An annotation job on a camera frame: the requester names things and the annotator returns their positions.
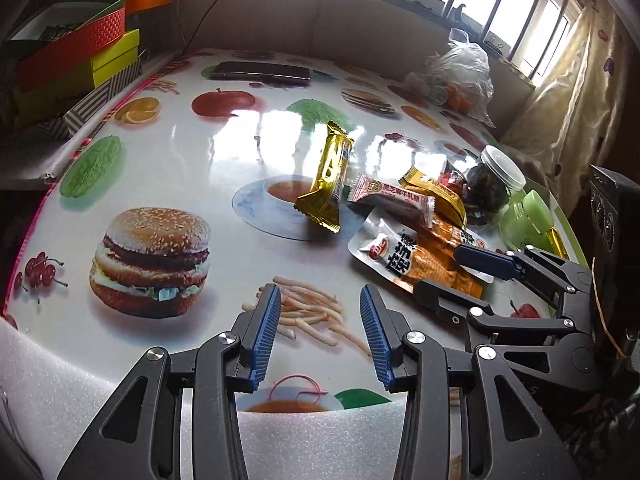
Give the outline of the phone mounted on right gripper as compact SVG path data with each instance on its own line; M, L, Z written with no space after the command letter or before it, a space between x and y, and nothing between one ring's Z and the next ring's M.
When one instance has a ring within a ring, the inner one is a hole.
M597 338L612 359L628 359L639 335L638 183L592 166L590 211L596 232L591 303Z

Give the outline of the pink white sesame candy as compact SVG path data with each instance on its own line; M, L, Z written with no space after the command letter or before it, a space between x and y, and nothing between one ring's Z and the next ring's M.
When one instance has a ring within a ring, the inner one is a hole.
M360 174L347 196L349 203L371 205L414 220L431 229L434 224L435 201L430 196L384 183Z

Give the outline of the black smartphone on table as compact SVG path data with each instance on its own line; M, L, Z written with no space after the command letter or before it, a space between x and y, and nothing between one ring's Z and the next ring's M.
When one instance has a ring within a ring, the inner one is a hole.
M311 82L309 68L258 62L222 62L206 75L211 80L245 80L304 86Z

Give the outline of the orange white konjac snack pouch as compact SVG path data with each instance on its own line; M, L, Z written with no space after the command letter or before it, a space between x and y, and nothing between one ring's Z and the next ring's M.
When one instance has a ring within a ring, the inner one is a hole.
M401 222L376 207L349 241L348 249L360 262L407 292L412 292L417 282L429 280L480 298L487 282L454 258L454 250L462 244L487 246L475 233L439 217L424 228Z

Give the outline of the green shallow cardboard box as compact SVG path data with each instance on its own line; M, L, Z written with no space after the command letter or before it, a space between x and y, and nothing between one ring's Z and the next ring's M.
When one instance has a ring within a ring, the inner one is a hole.
M590 264L582 251L582 246L580 246L578 238L570 225L567 216L564 214L563 209L552 193L549 194L547 203L552 214L554 226L560 232L560 237L568 253L568 258L570 261L578 263L584 268L589 268Z

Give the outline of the gold yellow biscuit packet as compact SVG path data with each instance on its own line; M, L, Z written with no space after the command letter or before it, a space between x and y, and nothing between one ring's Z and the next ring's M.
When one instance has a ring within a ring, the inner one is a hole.
M436 214L446 218L460 229L466 228L468 217L461 197L439 180L427 176L416 167L411 167L398 183L406 190L433 197Z

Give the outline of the striped black white box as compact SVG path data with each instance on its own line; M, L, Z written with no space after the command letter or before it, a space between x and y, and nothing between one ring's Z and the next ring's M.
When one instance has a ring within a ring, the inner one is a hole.
M70 140L100 108L141 74L142 61L138 58L136 62L129 64L104 84L89 92L62 116L30 126L26 132L53 141Z

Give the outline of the clear plastic bag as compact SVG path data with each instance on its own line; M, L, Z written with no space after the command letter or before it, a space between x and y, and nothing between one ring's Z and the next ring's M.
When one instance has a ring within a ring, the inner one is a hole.
M428 56L424 65L408 73L402 85L417 96L494 128L488 104L494 96L488 55L468 33L452 28L444 54Z

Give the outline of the yellow green box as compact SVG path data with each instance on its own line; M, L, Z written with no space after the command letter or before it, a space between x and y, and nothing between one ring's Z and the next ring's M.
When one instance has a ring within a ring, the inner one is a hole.
M14 98L18 104L57 103L70 98L81 98L137 62L139 44L140 32L137 29L125 32L111 47L42 87L29 92L15 89Z

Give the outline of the red polka dot box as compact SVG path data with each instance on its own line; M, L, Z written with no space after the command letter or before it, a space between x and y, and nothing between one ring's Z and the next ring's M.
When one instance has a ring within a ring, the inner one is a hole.
M35 13L3 47L18 59L16 84L37 89L117 42L126 0L58 0Z

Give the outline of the long gold snack bar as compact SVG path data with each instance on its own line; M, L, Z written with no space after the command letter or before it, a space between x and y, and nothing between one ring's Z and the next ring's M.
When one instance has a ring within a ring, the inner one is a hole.
M570 258L563 243L560 232L555 226L550 226L550 228L546 231L546 237L551 250L555 255L566 260Z

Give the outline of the cream patterned curtain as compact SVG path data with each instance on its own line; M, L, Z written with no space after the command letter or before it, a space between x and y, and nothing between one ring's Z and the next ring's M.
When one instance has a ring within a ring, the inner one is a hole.
M586 6L558 60L500 140L566 214L585 194L590 167L605 162L616 139L633 46L612 6Z

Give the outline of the green frosted jar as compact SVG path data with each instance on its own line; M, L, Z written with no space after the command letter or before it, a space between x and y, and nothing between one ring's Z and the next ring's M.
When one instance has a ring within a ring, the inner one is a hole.
M506 207L499 221L499 232L506 247L511 250L532 245L552 252L548 237L552 226L552 215L546 202L536 190L530 190Z

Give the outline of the white-lidded dark jar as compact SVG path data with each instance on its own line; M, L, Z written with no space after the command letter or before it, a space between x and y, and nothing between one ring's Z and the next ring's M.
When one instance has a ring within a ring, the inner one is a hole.
M524 190L526 179L518 165L495 146L486 145L477 164L465 174L462 200L469 224L493 222L511 198Z

